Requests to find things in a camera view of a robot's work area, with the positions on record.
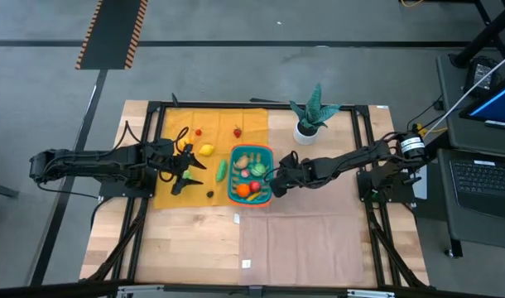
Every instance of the yellow cloth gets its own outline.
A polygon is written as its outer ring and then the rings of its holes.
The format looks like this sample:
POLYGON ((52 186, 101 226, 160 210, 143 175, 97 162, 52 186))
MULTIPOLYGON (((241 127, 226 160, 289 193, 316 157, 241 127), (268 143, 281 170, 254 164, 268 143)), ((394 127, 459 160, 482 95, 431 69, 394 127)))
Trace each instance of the yellow cloth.
MULTIPOLYGON (((162 137, 175 140, 180 130, 188 127, 186 136, 193 141, 195 158, 207 169, 201 170, 191 166, 189 170, 192 178, 204 184, 186 186, 180 195, 171 195, 171 186, 175 179, 168 183, 157 179, 155 209, 231 205, 227 195, 228 171, 223 181, 216 182, 219 163, 225 159, 228 167, 230 166, 228 159, 235 145, 267 145, 269 142, 267 115, 268 111, 263 108, 167 108, 162 137), (236 127, 242 130, 242 136, 239 138, 233 134, 236 127), (201 136, 195 135, 196 129, 201 130, 201 136), (211 156, 202 156, 198 153, 204 144, 215 147, 211 156), (212 198, 206 196, 209 191, 214 192, 212 198)), ((168 178, 169 175, 163 173, 163 177, 168 178)))

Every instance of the white pot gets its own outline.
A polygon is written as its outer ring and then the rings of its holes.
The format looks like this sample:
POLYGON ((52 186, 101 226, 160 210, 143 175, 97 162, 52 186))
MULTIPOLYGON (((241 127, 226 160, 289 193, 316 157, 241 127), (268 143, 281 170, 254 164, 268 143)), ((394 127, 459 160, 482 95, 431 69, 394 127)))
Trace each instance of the white pot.
POLYGON ((299 132, 298 125, 299 123, 297 122, 295 124, 295 131, 293 132, 293 137, 295 138, 295 141, 301 145, 313 144, 315 142, 315 139, 317 138, 317 135, 319 135, 319 130, 317 129, 315 134, 312 136, 305 136, 301 132, 299 132))

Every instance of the concrete floor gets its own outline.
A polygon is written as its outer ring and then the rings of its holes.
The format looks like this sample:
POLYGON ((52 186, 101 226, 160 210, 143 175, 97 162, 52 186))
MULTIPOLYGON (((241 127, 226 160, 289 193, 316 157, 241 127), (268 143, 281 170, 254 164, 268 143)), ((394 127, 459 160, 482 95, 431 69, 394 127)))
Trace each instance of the concrete floor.
MULTIPOLYGON (((82 39, 95 4, 0 0, 0 39, 82 39)), ((485 5, 492 14, 502 9, 494 1, 485 5)), ((142 39, 468 41, 483 26, 470 4, 407 9, 396 0, 154 0, 142 39)), ((305 101, 317 82, 327 103, 388 105, 395 128, 402 130, 440 95, 435 58, 449 52, 139 48, 131 70, 108 72, 87 149, 112 146, 126 99, 169 99, 174 92, 180 100, 305 101)), ((0 197, 0 287, 28 283, 54 198, 27 177, 28 159, 48 148, 71 148, 89 102, 98 72, 75 70, 78 53, 79 48, 0 48, 0 184, 21 191, 18 199, 0 197)), ((421 121, 436 115, 431 110, 421 121)), ((98 187, 77 179, 74 191, 92 194, 98 187)), ((93 199, 71 197, 46 283, 77 281, 95 205, 93 199)), ((450 260, 442 254, 449 241, 445 223, 420 220, 419 234, 433 286, 505 296, 505 249, 466 243, 465 258, 450 260)))

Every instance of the green cucumber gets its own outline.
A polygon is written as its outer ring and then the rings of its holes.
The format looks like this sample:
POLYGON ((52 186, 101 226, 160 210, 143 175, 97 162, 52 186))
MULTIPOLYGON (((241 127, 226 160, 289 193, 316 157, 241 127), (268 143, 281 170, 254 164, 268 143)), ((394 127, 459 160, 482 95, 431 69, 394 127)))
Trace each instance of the green cucumber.
POLYGON ((225 175, 227 174, 227 161, 221 160, 219 162, 218 172, 216 173, 216 182, 220 182, 225 179, 225 175))

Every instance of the monitor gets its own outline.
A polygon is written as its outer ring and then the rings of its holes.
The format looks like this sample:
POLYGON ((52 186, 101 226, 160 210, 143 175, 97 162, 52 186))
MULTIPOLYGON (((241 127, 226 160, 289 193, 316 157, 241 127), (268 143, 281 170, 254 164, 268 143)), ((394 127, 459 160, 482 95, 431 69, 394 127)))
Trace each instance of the monitor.
POLYGON ((488 96, 469 105, 460 116, 505 128, 505 80, 488 96))

